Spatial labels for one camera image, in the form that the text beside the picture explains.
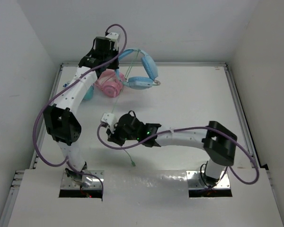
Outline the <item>pink headphones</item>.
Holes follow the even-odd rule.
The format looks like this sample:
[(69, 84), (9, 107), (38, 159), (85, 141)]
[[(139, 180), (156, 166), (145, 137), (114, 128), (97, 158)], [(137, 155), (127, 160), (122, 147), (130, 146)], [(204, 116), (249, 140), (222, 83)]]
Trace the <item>pink headphones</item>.
[(117, 78), (114, 70), (108, 69), (101, 73), (99, 79), (94, 84), (106, 96), (114, 98), (120, 94), (123, 88), (124, 74), (119, 73), (119, 78)]

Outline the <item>light blue headphones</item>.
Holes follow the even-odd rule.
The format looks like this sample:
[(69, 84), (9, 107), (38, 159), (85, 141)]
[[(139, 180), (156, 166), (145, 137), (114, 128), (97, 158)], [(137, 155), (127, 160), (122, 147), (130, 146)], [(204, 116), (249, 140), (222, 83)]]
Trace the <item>light blue headphones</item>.
[(135, 53), (134, 60), (128, 67), (124, 78), (121, 78), (121, 72), (119, 69), (115, 70), (115, 76), (119, 82), (125, 87), (144, 90), (151, 87), (157, 87), (161, 85), (158, 80), (158, 68), (153, 58), (142, 49), (126, 49), (120, 56), (119, 60), (122, 60), (128, 55)]

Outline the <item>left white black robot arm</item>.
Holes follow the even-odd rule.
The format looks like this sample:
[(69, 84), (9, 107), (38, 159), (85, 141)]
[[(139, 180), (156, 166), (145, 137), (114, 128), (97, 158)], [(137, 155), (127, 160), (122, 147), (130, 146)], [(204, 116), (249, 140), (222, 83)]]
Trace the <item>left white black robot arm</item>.
[(57, 142), (68, 167), (65, 172), (73, 181), (81, 183), (87, 163), (81, 155), (78, 139), (82, 127), (76, 118), (76, 112), (84, 96), (107, 68), (117, 69), (119, 53), (118, 33), (107, 33), (93, 41), (92, 49), (79, 62), (67, 91), (48, 105), (43, 112), (46, 130)]

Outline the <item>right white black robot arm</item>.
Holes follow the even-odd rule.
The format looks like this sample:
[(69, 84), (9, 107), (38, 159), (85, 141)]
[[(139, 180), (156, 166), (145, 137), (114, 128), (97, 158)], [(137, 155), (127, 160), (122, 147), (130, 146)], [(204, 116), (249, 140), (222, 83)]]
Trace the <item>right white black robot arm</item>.
[(104, 113), (100, 122), (106, 128), (107, 140), (120, 147), (135, 140), (148, 148), (181, 146), (204, 150), (209, 160), (200, 170), (200, 179), (206, 187), (214, 187), (223, 169), (234, 164), (237, 136), (217, 121), (194, 129), (167, 129), (159, 123), (143, 123), (129, 111), (119, 119)]

